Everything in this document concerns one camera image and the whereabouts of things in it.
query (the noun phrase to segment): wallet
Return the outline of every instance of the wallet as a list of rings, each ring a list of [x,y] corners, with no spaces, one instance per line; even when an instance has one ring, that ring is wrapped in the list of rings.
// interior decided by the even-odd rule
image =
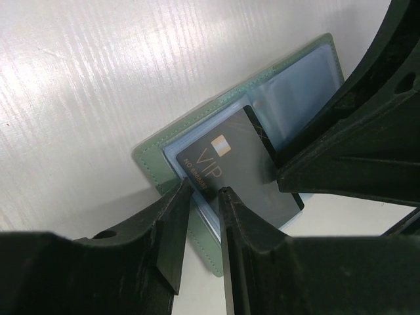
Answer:
[[[266,124],[266,133],[279,150],[321,110],[343,81],[333,38],[325,34],[144,141],[135,148],[133,159],[158,192],[164,194],[180,180],[164,150],[213,116],[245,98],[246,104],[254,104],[257,115],[274,117],[273,123]],[[266,106],[259,106],[260,100]],[[259,112],[259,108],[270,113]],[[220,238],[194,200],[188,235],[205,265],[214,275],[222,276]]]

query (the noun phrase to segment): screw hole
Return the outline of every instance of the screw hole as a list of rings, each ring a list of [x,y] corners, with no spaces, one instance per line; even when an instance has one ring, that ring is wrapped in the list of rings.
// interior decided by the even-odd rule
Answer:
[[[401,94],[401,93],[408,92],[409,90],[413,88],[414,80],[415,80],[415,73],[410,72],[408,75],[402,78],[399,84],[397,84],[397,86],[395,87],[394,93]]]
[[[105,230],[102,232],[99,232],[97,235],[93,237],[94,240],[100,239],[100,238],[112,238],[117,235],[117,232],[111,231],[111,230]]]

